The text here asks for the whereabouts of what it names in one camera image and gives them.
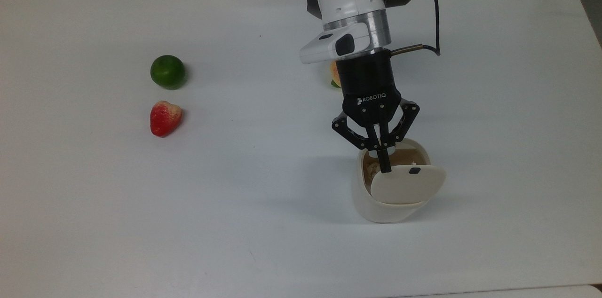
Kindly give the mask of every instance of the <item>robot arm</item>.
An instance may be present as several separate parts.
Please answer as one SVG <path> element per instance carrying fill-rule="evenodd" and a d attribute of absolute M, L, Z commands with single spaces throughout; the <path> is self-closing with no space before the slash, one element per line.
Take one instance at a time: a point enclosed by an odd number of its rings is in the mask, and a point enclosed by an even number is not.
<path fill-rule="evenodd" d="M 342 113 L 333 129 L 359 149 L 378 156 L 382 173 L 391 171 L 389 153 L 404 139 L 419 107 L 402 99 L 391 69 L 387 6 L 409 0 L 308 0 L 308 11 L 322 19 L 324 31 L 301 49 L 304 64 L 337 60 L 343 92 Z M 404 116 L 389 131 L 398 107 Z M 349 129 L 351 118 L 368 137 Z"/>

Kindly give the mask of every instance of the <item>fake fruit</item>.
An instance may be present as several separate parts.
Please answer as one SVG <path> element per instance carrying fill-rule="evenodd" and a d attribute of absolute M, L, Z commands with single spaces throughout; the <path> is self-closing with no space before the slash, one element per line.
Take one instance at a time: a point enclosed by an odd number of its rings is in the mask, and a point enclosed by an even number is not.
<path fill-rule="evenodd" d="M 153 135 L 165 137 L 182 122 L 182 108 L 178 105 L 159 101 L 150 110 L 150 131 Z"/>
<path fill-rule="evenodd" d="M 185 82 L 184 64 L 176 56 L 160 56 L 150 66 L 150 77 L 159 86 L 175 90 Z"/>
<path fill-rule="evenodd" d="M 335 88 L 340 88 L 341 87 L 341 79 L 338 76 L 337 61 L 333 61 L 331 63 L 331 74 L 333 75 L 333 81 L 331 82 L 331 84 Z"/>

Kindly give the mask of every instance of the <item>table surface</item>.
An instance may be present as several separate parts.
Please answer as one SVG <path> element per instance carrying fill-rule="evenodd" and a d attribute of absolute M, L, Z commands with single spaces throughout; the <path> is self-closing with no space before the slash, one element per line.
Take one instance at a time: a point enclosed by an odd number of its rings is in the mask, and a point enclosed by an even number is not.
<path fill-rule="evenodd" d="M 441 294 L 436 298 L 602 298 L 602 292 L 589 285 L 546 287 L 540 289 L 504 290 Z"/>
<path fill-rule="evenodd" d="M 579 0 L 440 0 L 396 56 L 447 170 L 404 223 L 353 208 L 357 150 L 305 0 L 2 0 L 0 296 L 367 298 L 602 282 L 602 50 Z M 434 41 L 431 0 L 390 48 Z M 153 84 L 179 56 L 189 81 Z M 165 139 L 159 100 L 185 110 Z"/>

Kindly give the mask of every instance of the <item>green lime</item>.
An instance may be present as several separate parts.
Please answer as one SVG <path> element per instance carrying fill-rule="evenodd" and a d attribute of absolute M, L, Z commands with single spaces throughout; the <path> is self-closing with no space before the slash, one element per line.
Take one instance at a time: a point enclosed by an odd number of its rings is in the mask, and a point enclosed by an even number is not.
<path fill-rule="evenodd" d="M 150 66 L 150 77 L 159 86 L 176 90 L 184 84 L 186 79 L 184 64 L 176 56 L 160 56 Z"/>

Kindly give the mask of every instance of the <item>strawberry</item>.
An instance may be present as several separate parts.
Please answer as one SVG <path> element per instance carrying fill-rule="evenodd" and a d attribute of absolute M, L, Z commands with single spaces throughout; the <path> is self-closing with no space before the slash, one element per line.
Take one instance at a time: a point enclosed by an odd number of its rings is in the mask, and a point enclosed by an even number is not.
<path fill-rule="evenodd" d="M 150 110 L 150 131 L 155 136 L 165 137 L 172 133 L 182 121 L 182 108 L 159 101 Z"/>

